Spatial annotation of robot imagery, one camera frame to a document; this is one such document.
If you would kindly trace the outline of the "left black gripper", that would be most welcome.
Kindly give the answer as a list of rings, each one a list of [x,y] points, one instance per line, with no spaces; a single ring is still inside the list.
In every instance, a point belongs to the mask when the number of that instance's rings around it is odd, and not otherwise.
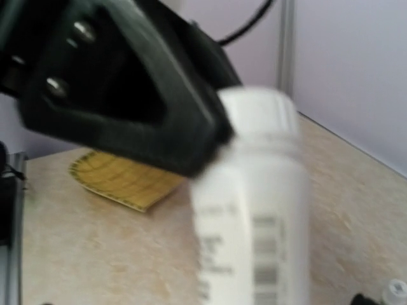
[[[40,1],[1,1],[1,93],[19,98],[36,56],[32,36]]]

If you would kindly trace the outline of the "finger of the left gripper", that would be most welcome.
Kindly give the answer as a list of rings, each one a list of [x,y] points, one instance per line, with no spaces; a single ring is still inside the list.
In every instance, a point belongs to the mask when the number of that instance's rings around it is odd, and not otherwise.
[[[185,95],[191,85],[200,93],[216,93],[242,86],[222,47],[197,25],[175,11],[176,3],[157,1],[155,12],[164,30],[163,54],[157,66],[155,86],[160,95]]]
[[[219,91],[160,95],[157,1],[70,1],[18,110],[30,130],[198,175],[233,135]]]

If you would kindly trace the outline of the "white pill bottle with cap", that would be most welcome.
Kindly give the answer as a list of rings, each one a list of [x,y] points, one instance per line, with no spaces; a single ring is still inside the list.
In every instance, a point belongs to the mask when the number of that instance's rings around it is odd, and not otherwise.
[[[231,141],[191,181],[200,304],[309,304],[310,177],[300,117],[285,94],[219,97]]]

